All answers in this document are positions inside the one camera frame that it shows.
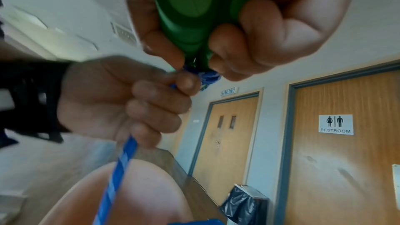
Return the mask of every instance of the exit sign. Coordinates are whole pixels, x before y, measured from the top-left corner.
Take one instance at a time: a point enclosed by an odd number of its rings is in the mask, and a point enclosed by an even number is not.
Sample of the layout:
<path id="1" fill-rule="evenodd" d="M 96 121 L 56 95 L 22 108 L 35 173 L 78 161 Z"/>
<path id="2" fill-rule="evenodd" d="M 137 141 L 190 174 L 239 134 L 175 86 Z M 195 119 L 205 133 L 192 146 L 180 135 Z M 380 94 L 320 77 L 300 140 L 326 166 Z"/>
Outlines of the exit sign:
<path id="1" fill-rule="evenodd" d="M 238 88 L 237 87 L 230 88 L 228 90 L 222 91 L 221 92 L 221 97 L 228 96 L 228 95 L 231 95 L 231 94 L 236 94 L 237 92 L 238 92 Z"/>

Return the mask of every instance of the door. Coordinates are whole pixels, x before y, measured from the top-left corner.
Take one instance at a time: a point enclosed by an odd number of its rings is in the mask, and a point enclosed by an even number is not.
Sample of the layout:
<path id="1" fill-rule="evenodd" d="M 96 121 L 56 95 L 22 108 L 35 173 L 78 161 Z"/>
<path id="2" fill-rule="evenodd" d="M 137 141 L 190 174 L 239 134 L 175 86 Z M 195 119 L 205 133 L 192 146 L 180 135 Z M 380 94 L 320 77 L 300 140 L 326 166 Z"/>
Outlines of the door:
<path id="1" fill-rule="evenodd" d="M 176 153 L 178 152 L 180 143 L 182 141 L 183 133 L 185 132 L 186 125 L 189 122 L 189 116 L 190 116 L 190 111 L 179 116 L 181 118 L 181 120 L 182 120 L 182 124 L 180 125 L 178 131 L 176 132 L 175 139 L 174 139 L 174 145 L 173 145 L 173 147 L 171 149 L 171 154 L 174 157 L 176 156 Z"/>
<path id="2" fill-rule="evenodd" d="M 400 73 L 296 91 L 287 225 L 400 224 Z M 318 132 L 319 115 L 352 114 L 354 135 Z"/>
<path id="3" fill-rule="evenodd" d="M 243 183 L 258 97 L 213 105 L 193 177 L 217 205 Z"/>

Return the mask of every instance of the black trash bag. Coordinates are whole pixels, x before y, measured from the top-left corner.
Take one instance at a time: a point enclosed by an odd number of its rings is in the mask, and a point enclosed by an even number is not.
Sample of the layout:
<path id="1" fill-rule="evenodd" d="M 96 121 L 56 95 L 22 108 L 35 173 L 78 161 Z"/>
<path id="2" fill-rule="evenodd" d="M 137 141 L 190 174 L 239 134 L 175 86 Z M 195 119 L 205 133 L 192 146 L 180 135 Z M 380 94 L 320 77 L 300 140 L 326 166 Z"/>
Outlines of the black trash bag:
<path id="1" fill-rule="evenodd" d="M 238 225 L 265 225 L 268 200 L 254 199 L 235 186 L 220 206 L 220 211 Z"/>

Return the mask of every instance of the trash can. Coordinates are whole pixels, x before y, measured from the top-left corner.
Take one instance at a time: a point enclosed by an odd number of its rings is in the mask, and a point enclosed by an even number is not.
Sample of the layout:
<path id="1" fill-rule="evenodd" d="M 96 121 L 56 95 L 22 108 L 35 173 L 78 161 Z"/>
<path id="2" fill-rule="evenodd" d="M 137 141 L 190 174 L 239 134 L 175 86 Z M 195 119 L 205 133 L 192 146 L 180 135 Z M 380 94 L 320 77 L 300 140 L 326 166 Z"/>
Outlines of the trash can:
<path id="1" fill-rule="evenodd" d="M 237 185 L 220 206 L 220 211 L 238 225 L 265 225 L 269 199 L 248 185 Z"/>

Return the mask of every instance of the ceiling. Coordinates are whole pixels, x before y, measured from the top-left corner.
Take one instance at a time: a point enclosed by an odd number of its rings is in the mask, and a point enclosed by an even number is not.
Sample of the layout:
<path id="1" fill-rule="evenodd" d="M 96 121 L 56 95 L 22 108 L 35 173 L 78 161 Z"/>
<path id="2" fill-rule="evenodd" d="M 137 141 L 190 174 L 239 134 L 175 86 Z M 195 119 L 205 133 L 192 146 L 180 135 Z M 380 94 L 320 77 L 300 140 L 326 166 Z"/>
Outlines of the ceiling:
<path id="1" fill-rule="evenodd" d="M 129 29 L 124 0 L 3 0 L 1 16 L 58 58 L 88 60 L 102 55 L 126 55 L 169 69 L 162 59 L 114 36 L 110 22 Z M 48 28 L 32 24 L 15 13 L 19 8 L 36 16 Z"/>

